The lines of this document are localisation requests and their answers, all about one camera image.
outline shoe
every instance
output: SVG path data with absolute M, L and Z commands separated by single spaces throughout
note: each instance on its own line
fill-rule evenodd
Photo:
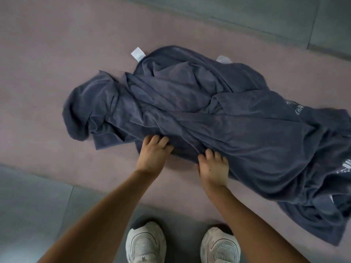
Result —
M 236 238 L 217 227 L 208 230 L 201 242 L 201 263 L 239 263 L 240 253 Z
M 126 241 L 128 263 L 164 263 L 166 239 L 160 226 L 150 221 L 138 229 L 130 229 Z

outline shoe tongue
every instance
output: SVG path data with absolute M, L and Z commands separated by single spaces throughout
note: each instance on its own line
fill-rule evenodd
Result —
M 133 263 L 156 263 L 156 257 L 154 254 L 143 255 L 136 257 Z
M 231 262 L 225 261 L 225 260 L 222 260 L 222 259 L 217 259 L 214 263 L 231 263 Z

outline forearm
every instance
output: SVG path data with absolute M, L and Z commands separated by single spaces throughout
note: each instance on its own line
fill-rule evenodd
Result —
M 39 263 L 112 262 L 135 207 L 155 178 L 134 172 L 69 229 Z
M 228 188 L 213 186 L 205 191 L 233 231 L 248 262 L 308 262 L 277 231 L 236 199 Z

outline gray fabric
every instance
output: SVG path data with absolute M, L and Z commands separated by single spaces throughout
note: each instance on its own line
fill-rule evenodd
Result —
M 351 211 L 346 110 L 287 101 L 244 64 L 169 46 L 119 81 L 100 71 L 72 91 L 63 117 L 73 139 L 91 134 L 96 149 L 135 142 L 140 150 L 146 135 L 160 134 L 193 162 L 206 148 L 219 151 L 232 178 L 278 201 L 310 233 L 340 242 Z

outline person's left arm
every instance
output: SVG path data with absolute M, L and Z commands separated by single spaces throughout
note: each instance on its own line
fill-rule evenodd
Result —
M 38 263 L 112 262 L 135 207 L 173 149 L 168 141 L 145 137 L 131 176 L 62 235 Z

